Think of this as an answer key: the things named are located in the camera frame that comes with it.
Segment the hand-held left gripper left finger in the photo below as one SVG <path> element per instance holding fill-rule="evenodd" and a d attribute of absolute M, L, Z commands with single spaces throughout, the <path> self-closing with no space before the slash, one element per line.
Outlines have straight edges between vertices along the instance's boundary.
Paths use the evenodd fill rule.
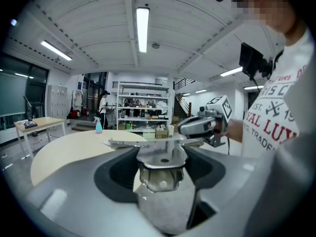
<path fill-rule="evenodd" d="M 138 148 L 69 163 L 26 196 L 41 222 L 66 236 L 159 237 L 143 216 L 132 180 Z"/>

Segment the person's right hand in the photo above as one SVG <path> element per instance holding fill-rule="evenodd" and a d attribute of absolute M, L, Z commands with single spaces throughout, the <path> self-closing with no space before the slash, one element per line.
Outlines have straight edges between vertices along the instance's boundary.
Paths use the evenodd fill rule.
<path fill-rule="evenodd" d="M 220 135 L 220 136 L 227 136 L 227 135 L 229 135 L 228 123 L 225 122 L 225 121 L 217 120 L 213 132 L 215 134 Z"/>

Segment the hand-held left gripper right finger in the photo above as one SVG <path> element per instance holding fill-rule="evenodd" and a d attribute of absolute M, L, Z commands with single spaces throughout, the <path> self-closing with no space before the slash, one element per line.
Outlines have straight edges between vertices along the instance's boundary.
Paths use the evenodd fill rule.
<path fill-rule="evenodd" d="M 294 236 L 314 201 L 316 135 L 302 134 L 261 156 L 245 184 L 185 237 Z"/>

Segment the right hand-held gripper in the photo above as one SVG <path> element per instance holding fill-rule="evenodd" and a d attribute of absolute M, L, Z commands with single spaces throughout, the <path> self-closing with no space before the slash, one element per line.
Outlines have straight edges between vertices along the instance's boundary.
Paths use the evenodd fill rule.
<path fill-rule="evenodd" d="M 221 136 L 215 134 L 216 121 L 229 122 L 232 116 L 232 107 L 226 95 L 218 96 L 199 108 L 198 116 L 192 116 L 181 121 L 178 132 L 187 138 L 204 138 L 204 141 L 214 148 L 222 146 Z"/>

